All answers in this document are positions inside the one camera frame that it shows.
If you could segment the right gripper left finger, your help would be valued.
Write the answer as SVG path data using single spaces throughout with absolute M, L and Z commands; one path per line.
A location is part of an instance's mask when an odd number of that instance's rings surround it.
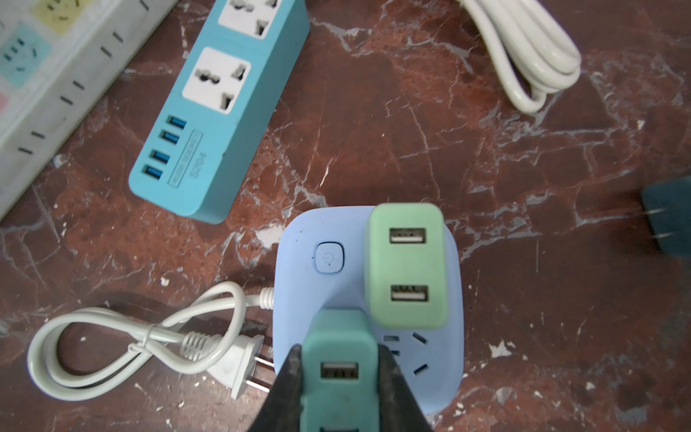
M 248 431 L 299 431 L 302 415 L 302 384 L 302 346 L 294 345 Z

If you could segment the light green usb adapter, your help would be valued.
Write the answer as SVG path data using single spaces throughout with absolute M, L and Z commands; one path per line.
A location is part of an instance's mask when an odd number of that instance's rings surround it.
M 448 320 L 444 217 L 431 203 L 382 203 L 365 227 L 365 299 L 388 329 L 439 329 Z

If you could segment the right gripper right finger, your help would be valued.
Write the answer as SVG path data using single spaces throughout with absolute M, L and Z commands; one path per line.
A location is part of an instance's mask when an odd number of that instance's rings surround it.
M 380 430 L 432 431 L 390 349 L 379 345 L 378 356 Z

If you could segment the light blue square power socket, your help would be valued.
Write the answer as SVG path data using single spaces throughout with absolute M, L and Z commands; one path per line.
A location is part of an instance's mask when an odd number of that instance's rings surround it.
M 273 351 L 281 370 L 292 346 L 302 344 L 322 308 L 366 310 L 365 227 L 370 206 L 314 209 L 295 218 L 279 242 L 275 270 Z M 441 329 L 385 329 L 379 343 L 392 351 L 419 408 L 449 406 L 464 376 L 464 304 L 455 239 L 444 232 L 450 316 Z

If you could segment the teal green usb adapter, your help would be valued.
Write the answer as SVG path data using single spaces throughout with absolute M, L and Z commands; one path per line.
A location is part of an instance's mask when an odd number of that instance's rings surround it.
M 378 431 L 378 367 L 363 311 L 319 311 L 302 345 L 300 430 Z

